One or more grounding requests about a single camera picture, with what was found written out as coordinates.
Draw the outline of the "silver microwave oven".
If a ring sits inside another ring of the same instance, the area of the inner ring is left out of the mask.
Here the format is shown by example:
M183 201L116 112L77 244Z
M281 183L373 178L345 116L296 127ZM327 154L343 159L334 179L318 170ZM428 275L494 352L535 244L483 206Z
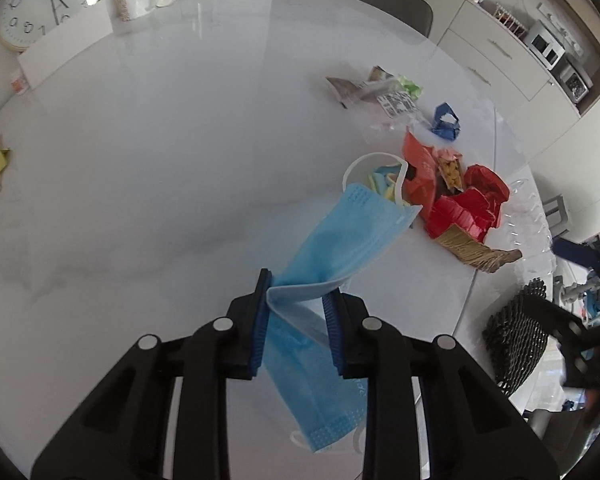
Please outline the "silver microwave oven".
M536 21L524 36L524 44L547 70L554 70L566 50L552 32Z

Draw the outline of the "yellow blue crumpled wrapper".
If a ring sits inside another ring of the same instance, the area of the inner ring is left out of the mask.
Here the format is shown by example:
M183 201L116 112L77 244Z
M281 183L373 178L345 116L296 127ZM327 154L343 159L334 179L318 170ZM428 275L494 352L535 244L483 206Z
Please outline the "yellow blue crumpled wrapper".
M410 206L411 203L403 189L407 169L408 166L398 164L379 166L368 175L368 184L375 193L386 200L398 205Z

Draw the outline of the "white kitchen cabinet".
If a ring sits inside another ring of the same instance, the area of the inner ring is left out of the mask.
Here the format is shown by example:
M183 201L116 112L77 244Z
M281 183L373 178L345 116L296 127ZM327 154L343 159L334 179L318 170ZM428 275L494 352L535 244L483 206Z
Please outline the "white kitchen cabinet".
M528 159L543 153L580 119L553 75L478 4L463 2L439 47L490 96Z

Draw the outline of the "red paper bag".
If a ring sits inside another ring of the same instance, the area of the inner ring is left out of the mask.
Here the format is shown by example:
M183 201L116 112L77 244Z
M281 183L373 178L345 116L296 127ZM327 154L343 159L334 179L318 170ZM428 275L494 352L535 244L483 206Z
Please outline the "red paper bag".
M405 135L402 155L408 163L403 194L410 204L422 207L420 216L430 238L457 226L482 243L500 225L510 191L490 168L465 167L460 152L422 144L411 131Z

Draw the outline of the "white rectangular box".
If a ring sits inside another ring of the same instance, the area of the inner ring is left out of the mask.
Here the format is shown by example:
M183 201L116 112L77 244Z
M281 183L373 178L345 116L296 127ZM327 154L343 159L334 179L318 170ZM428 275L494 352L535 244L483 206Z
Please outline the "white rectangular box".
M31 88L36 88L56 70L111 33L111 18L105 1L83 9L18 56L24 78Z

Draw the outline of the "green crumpled paper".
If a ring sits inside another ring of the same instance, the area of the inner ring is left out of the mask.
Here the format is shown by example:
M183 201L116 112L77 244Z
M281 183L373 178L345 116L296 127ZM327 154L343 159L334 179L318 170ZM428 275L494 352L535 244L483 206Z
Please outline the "green crumpled paper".
M400 75L398 77L398 83L413 101L417 101L422 95L422 87L411 79Z

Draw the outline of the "blue surgical face mask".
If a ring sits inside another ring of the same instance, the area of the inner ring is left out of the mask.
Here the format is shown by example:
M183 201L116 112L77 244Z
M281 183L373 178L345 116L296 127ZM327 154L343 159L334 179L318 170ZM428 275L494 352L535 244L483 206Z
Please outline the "blue surgical face mask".
M386 200L368 184L379 166L406 165L375 152L352 162L342 194L266 293L271 310L263 361L299 428L291 437L311 452L330 448L365 424L367 382L344 379L329 347L322 300L377 259L419 214Z

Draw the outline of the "black mesh basket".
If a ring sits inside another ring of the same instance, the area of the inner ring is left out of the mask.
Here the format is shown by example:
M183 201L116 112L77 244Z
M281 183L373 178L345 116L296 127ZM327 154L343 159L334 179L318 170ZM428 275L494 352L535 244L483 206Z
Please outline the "black mesh basket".
M492 314L482 332L494 370L494 380L508 398L531 376L542 358L548 333L524 313L530 299L545 299L546 285L535 278Z

